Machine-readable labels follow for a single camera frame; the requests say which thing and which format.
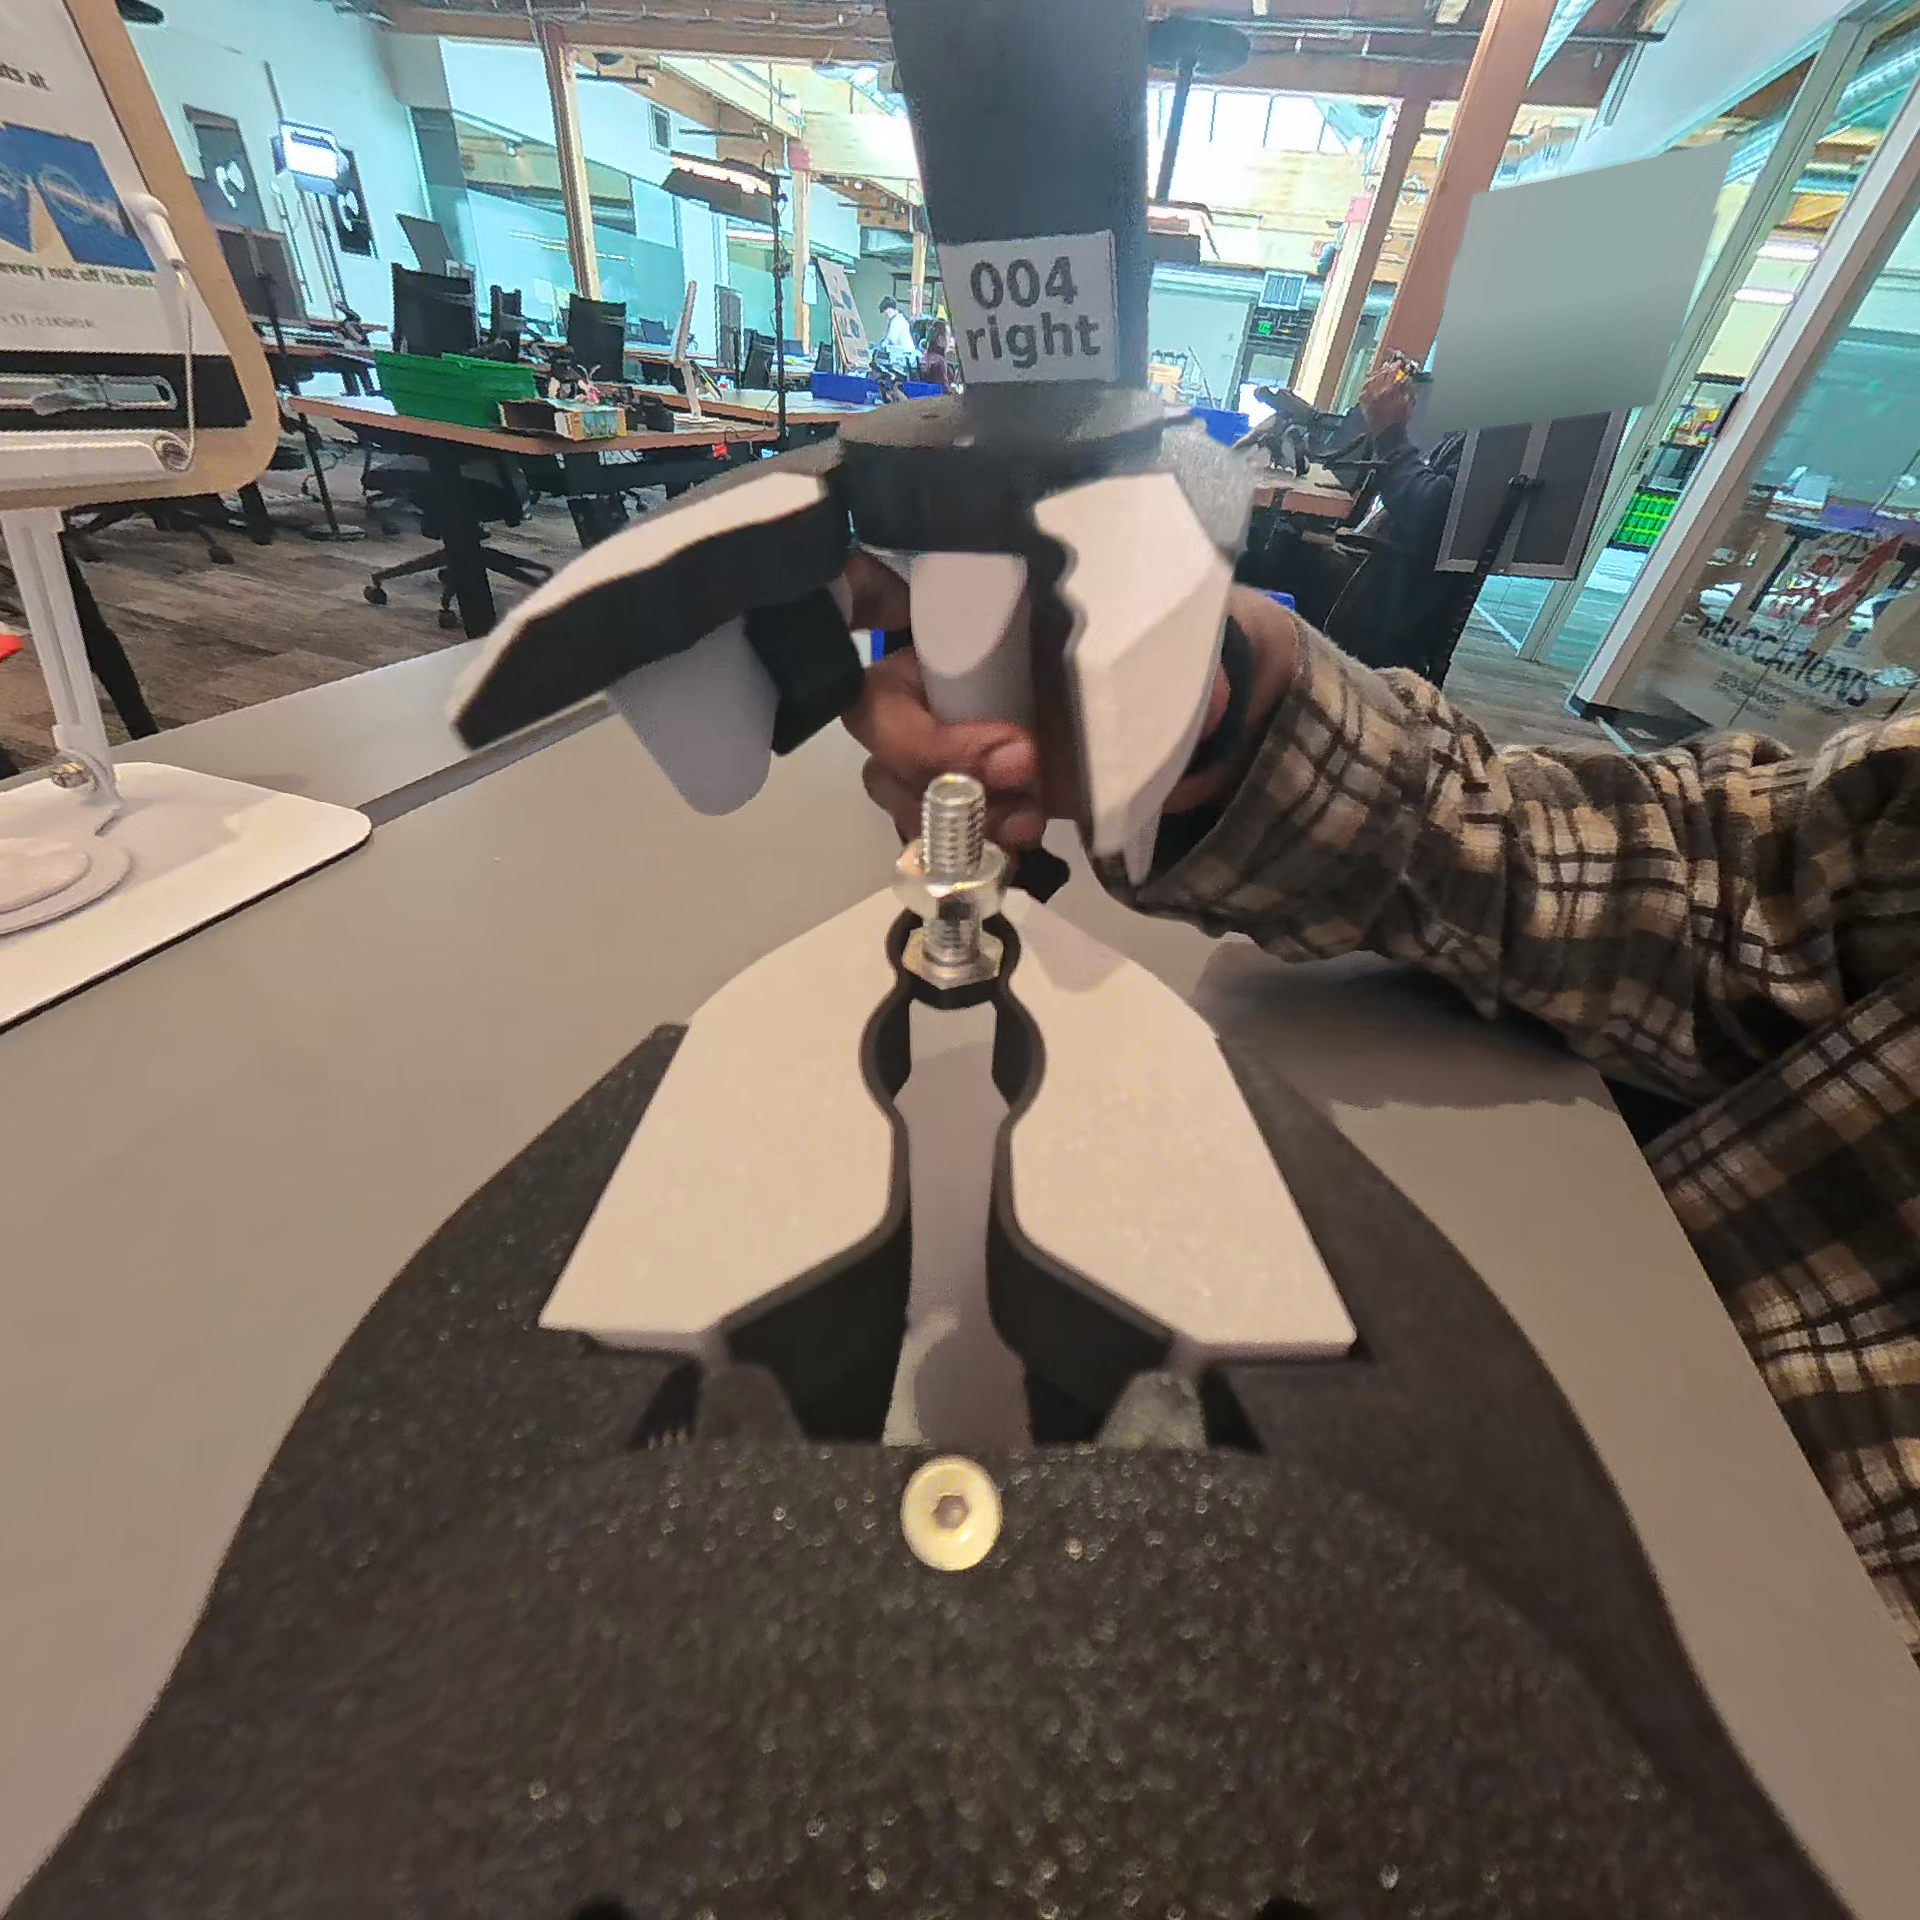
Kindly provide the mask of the green plastic bin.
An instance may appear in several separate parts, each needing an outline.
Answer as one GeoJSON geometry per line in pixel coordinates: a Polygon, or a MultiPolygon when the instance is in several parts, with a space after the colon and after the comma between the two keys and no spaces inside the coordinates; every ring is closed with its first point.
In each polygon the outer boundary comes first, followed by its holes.
{"type": "Polygon", "coordinates": [[[376,351],[379,394],[392,416],[503,432],[503,403],[550,397],[529,365],[473,351],[376,351]]]}

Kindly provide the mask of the wooden top office desk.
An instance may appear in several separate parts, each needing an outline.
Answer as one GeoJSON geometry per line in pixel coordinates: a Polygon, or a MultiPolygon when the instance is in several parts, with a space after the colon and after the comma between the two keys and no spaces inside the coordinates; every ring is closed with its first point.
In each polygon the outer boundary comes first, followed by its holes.
{"type": "Polygon", "coordinates": [[[352,432],[352,439],[427,468],[422,503],[432,536],[441,541],[436,566],[444,573],[444,618],[454,618],[473,641],[490,635],[496,626],[496,566],[483,525],[505,521],[505,514],[484,507],[484,486],[477,477],[483,468],[519,471],[529,497],[582,503],[582,541],[599,541],[616,525],[616,497],[643,486],[675,497],[773,449],[773,432],[735,422],[689,432],[639,432],[608,439],[562,439],[539,432],[422,422],[399,416],[387,397],[294,397],[294,416],[301,426],[341,426],[352,432]]]}
{"type": "Polygon", "coordinates": [[[669,384],[616,384],[608,397],[623,403],[631,422],[639,422],[643,433],[664,439],[705,439],[705,446],[760,446],[760,449],[787,449],[839,433],[850,422],[890,416],[895,403],[859,403],[859,397],[820,397],[820,394],[689,394],[669,384]]]}

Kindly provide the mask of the slanted wooden beam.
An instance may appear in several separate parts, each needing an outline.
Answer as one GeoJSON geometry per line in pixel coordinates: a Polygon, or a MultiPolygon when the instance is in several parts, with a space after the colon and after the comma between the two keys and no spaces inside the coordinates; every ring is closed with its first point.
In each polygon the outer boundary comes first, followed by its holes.
{"type": "MultiPolygon", "coordinates": [[[[1428,187],[1419,233],[1412,233],[1412,258],[1402,267],[1402,281],[1391,293],[1381,336],[1377,336],[1377,365],[1385,351],[1406,351],[1412,365],[1428,360],[1447,277],[1461,260],[1461,243],[1467,226],[1476,195],[1491,188],[1508,123],[1524,102],[1524,89],[1536,76],[1548,32],[1549,32],[1549,0],[1496,0],[1484,9],[1476,62],[1465,69],[1465,89],[1454,95],[1454,123],[1446,135],[1441,174],[1428,187]]],[[[1299,360],[1299,384],[1307,397],[1329,410],[1345,380],[1345,360],[1355,343],[1355,323],[1377,277],[1381,243],[1391,233],[1402,181],[1412,165],[1412,150],[1428,128],[1432,89],[1446,74],[1412,69],[1398,89],[1398,102],[1385,115],[1385,150],[1377,187],[1368,195],[1364,226],[1340,243],[1338,277],[1317,308],[1307,360],[1299,360]]]]}

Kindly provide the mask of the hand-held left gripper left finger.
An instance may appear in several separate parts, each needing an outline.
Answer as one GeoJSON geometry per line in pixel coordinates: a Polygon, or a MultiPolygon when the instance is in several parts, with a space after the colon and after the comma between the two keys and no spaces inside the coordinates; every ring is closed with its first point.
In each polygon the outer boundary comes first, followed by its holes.
{"type": "Polygon", "coordinates": [[[685,1024],[539,1317],[699,1361],[863,1361],[907,1327],[902,1012],[873,892],[722,984],[685,1024]]]}

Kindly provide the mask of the grey monitor on stand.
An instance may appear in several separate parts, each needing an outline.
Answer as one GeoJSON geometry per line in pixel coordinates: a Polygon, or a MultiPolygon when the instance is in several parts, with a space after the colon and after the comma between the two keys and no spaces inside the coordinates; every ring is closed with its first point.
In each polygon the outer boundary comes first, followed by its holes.
{"type": "Polygon", "coordinates": [[[1432,573],[1461,573],[1432,677],[1446,679],[1491,577],[1570,577],[1620,462],[1628,410],[1543,426],[1491,426],[1461,439],[1454,503],[1432,573]]]}

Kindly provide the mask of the black office chair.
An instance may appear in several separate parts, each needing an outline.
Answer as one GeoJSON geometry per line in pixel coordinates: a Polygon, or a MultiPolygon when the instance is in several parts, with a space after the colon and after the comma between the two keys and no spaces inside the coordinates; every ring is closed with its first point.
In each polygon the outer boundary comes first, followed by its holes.
{"type": "Polygon", "coordinates": [[[551,577],[551,564],[490,541],[490,525],[521,525],[532,514],[529,471],[514,455],[370,446],[362,503],[413,507],[422,533],[436,536],[422,556],[370,573],[370,610],[387,605],[387,584],[436,573],[441,629],[473,635],[468,590],[483,590],[483,610],[496,614],[490,577],[519,590],[545,590],[551,577]]]}

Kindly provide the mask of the silver threaded bolt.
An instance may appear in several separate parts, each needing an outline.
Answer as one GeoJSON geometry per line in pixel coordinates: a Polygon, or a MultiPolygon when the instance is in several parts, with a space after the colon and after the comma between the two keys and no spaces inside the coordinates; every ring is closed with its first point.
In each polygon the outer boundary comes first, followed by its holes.
{"type": "MultiPolygon", "coordinates": [[[[920,792],[920,829],[919,840],[932,877],[973,872],[978,851],[988,845],[988,792],[967,775],[939,775],[920,792]]],[[[902,971],[919,976],[919,994],[939,1009],[982,1005],[1006,966],[1006,938],[988,920],[919,920],[902,947],[902,971]]]]}

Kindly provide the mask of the person's right hand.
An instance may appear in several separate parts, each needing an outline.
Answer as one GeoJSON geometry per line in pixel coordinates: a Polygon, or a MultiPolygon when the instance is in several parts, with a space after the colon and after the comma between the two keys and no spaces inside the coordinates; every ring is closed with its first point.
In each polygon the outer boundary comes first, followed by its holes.
{"type": "MultiPolygon", "coordinates": [[[[1238,798],[1272,721],[1299,669],[1307,618],[1238,584],[1198,746],[1183,786],[1163,804],[1158,859],[1170,864],[1198,851],[1226,808],[1238,798]]],[[[978,777],[988,798],[988,840],[1010,857],[1010,877],[1045,859],[1045,829],[1075,821],[1068,714],[1058,695],[1038,704],[1038,721],[943,721],[928,704],[920,660],[911,646],[863,669],[859,704],[843,714],[850,736],[863,746],[863,792],[902,840],[920,833],[920,787],[943,775],[978,777]]]]}

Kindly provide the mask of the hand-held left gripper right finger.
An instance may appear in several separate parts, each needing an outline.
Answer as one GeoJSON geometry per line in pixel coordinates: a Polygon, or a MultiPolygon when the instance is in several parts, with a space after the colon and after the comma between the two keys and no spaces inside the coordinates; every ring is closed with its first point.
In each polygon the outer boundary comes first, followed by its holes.
{"type": "Polygon", "coordinates": [[[1038,1084],[1010,1097],[1021,1238],[1163,1367],[1329,1361],[1355,1327],[1207,1019],[1053,905],[1010,899],[1038,1084]]]}

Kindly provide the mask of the printed window poster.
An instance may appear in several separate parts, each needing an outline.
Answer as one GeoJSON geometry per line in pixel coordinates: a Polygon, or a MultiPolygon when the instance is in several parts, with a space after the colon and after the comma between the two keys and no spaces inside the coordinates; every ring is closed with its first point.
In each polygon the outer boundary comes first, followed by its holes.
{"type": "Polygon", "coordinates": [[[1792,746],[1916,719],[1916,517],[1743,514],[1635,688],[1636,714],[1792,746]]]}

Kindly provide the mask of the person's right forearm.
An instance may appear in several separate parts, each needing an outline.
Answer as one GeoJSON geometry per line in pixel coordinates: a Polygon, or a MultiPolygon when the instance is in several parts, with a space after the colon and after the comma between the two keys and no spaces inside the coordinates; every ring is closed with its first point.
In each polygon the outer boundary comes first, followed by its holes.
{"type": "Polygon", "coordinates": [[[1144,877],[1095,864],[1115,899],[1292,963],[1422,966],[1675,1102],[1916,976],[1916,719],[1807,759],[1758,730],[1500,746],[1252,590],[1233,626],[1277,690],[1238,759],[1163,808],[1144,877]]]}

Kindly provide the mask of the silver hex nut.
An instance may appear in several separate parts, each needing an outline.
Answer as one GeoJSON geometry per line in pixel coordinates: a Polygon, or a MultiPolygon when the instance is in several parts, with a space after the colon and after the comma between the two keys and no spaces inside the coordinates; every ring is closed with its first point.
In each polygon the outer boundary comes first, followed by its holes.
{"type": "Polygon", "coordinates": [[[890,892],[919,920],[991,920],[1006,905],[1006,851],[982,845],[973,872],[932,877],[920,845],[902,845],[890,892]]]}

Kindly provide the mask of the white tablet stand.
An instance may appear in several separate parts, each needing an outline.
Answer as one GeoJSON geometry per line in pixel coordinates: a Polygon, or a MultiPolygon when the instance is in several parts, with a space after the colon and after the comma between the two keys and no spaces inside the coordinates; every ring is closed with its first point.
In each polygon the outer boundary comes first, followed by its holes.
{"type": "Polygon", "coordinates": [[[119,766],[67,514],[258,479],[276,384],[119,6],[0,6],[0,507],[4,584],[49,704],[49,764],[4,775],[0,1019],[341,859],[348,804],[172,764],[119,766]]]}

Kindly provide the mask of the square studio light on stand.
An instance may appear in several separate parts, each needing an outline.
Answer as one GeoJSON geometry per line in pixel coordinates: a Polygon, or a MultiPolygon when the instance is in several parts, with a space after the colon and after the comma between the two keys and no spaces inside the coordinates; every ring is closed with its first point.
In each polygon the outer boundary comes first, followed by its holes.
{"type": "MultiPolygon", "coordinates": [[[[348,285],[341,285],[341,267],[339,267],[339,233],[335,233],[335,208],[330,208],[339,199],[339,181],[341,181],[339,137],[322,135],[322,128],[284,119],[276,137],[270,137],[270,159],[276,159],[284,203],[301,208],[301,233],[308,233],[308,253],[311,253],[311,274],[316,274],[316,293],[308,293],[311,315],[316,315],[316,301],[330,301],[330,326],[348,348],[370,348],[362,323],[348,308],[348,285]]],[[[311,525],[308,536],[311,541],[358,541],[362,533],[339,521],[311,422],[301,422],[301,446],[308,446],[308,468],[311,468],[316,503],[322,503],[322,525],[311,525]]]]}

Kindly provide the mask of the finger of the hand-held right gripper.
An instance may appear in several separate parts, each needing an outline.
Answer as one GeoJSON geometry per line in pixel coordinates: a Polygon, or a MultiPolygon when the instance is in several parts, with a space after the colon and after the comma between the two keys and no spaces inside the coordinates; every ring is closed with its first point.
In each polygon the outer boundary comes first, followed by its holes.
{"type": "Polygon", "coordinates": [[[722,477],[582,550],[477,646],[444,721],[468,752],[532,730],[722,626],[802,605],[850,556],[837,477],[722,477]]]}
{"type": "Polygon", "coordinates": [[[1036,533],[1058,552],[1075,821],[1091,859],[1144,887],[1207,719],[1233,564],[1177,477],[1049,491],[1036,533]]]}

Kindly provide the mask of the thin wooden column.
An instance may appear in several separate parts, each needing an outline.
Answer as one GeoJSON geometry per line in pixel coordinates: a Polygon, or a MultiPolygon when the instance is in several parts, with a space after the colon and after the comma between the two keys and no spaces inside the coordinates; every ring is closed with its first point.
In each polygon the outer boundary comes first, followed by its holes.
{"type": "Polygon", "coordinates": [[[594,253],[591,159],[582,159],[582,123],[577,123],[577,62],[556,19],[545,19],[539,44],[545,44],[545,80],[550,80],[550,110],[551,110],[569,274],[575,274],[575,293],[599,301],[604,281],[599,281],[599,253],[594,253]]]}

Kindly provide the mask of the wide studio light on stand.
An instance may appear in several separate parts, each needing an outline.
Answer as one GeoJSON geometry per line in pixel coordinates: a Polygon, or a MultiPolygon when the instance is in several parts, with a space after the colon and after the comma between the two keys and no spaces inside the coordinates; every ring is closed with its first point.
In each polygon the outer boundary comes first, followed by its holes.
{"type": "Polygon", "coordinates": [[[773,343],[766,343],[766,390],[780,403],[780,449],[787,449],[787,390],[785,390],[785,285],[787,285],[787,253],[785,253],[785,181],[745,165],[745,159],[699,159],[669,153],[664,195],[694,199],[728,219],[766,226],[766,274],[773,274],[773,343]]]}

